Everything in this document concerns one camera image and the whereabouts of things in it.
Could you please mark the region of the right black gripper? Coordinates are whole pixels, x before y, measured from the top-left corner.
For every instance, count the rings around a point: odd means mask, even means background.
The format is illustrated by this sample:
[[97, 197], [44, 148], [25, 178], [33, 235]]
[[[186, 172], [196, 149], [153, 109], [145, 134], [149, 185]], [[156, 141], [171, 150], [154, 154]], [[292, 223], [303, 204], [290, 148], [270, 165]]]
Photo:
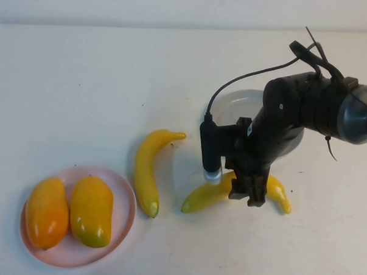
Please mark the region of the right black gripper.
[[[267, 175], [271, 164], [293, 140], [294, 115], [259, 112], [254, 119], [240, 117], [226, 127], [225, 168], [237, 176]], [[261, 207], [267, 194], [266, 179], [253, 176], [248, 185], [249, 207]], [[246, 190], [238, 179], [231, 180], [228, 198], [245, 198]]]

